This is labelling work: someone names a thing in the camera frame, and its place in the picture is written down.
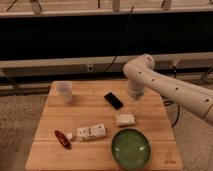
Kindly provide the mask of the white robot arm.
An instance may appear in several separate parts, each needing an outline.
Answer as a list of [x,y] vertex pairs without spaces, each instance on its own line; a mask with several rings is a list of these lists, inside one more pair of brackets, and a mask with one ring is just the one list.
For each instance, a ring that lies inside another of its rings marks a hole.
[[129,94],[137,99],[148,87],[213,126],[213,90],[159,74],[154,67],[155,61],[148,54],[140,55],[124,65]]

